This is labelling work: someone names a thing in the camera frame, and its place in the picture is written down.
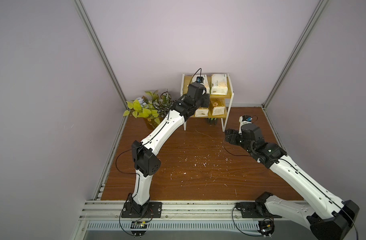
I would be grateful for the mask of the gold tissue pack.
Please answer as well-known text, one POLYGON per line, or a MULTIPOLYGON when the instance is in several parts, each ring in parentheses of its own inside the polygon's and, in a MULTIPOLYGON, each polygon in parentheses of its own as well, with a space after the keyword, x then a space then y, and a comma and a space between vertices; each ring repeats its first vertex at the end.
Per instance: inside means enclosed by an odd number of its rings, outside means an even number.
POLYGON ((223 115, 226 111, 226 102, 224 99, 210 99, 209 109, 212 116, 223 115))
POLYGON ((199 108, 195 111, 195 117, 196 118, 206 118, 209 115, 209 109, 208 108, 199 108))

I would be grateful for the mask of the white green tissue pack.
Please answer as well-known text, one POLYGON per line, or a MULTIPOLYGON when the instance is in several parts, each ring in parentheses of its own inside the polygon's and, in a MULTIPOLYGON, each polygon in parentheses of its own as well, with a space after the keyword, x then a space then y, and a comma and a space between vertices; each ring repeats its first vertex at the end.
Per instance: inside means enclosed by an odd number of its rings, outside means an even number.
POLYGON ((191 83, 200 83, 206 88, 206 93, 210 94, 210 84, 208 82, 207 75, 194 75, 191 79, 191 83))
POLYGON ((228 81, 226 74, 212 74, 211 76, 211 94, 227 95, 228 81))

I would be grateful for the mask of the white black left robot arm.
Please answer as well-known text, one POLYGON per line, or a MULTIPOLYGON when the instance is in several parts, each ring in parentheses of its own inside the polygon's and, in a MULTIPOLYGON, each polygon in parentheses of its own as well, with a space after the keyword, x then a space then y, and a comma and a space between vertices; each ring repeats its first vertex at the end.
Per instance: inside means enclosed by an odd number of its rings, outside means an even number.
POLYGON ((197 109, 208 103, 209 94, 207 94, 205 86, 200 83, 189 84, 188 92, 172 104, 159 126, 142 141, 133 142, 131 150, 136 182, 130 204, 138 212, 145 209, 149 203, 152 177, 161 165, 157 155, 162 146, 181 125, 195 114, 197 109))

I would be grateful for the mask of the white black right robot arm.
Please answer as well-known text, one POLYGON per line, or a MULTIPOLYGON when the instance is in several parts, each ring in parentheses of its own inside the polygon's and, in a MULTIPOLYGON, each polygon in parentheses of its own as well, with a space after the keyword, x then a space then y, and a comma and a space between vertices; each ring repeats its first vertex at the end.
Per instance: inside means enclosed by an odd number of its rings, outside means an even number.
POLYGON ((265 192, 258 201, 268 213, 309 229, 318 240, 342 240, 351 229, 357 229, 355 220, 359 206, 352 200, 343 201, 321 186, 279 145, 267 143, 258 126, 242 121, 238 130, 225 131, 225 141, 243 148, 307 202, 306 205, 296 204, 265 192))

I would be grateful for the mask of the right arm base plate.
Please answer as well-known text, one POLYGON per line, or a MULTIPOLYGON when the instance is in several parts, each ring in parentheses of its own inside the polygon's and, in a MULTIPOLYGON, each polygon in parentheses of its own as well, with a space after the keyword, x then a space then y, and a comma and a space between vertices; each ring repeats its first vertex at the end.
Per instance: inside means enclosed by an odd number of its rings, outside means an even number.
POLYGON ((260 219, 280 219, 281 216, 273 215, 268 212, 264 204, 255 202, 239 202, 235 205, 236 209, 241 212, 242 218, 260 218, 260 219))

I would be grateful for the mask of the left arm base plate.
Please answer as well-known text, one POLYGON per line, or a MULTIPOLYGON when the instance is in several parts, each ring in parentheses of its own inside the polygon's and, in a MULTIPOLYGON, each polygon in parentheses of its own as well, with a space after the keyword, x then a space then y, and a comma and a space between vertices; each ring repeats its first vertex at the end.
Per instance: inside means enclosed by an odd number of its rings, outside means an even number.
POLYGON ((124 204, 121 217, 129 218, 161 218, 162 202, 147 202, 144 205, 138 205, 136 202, 127 202, 124 204))

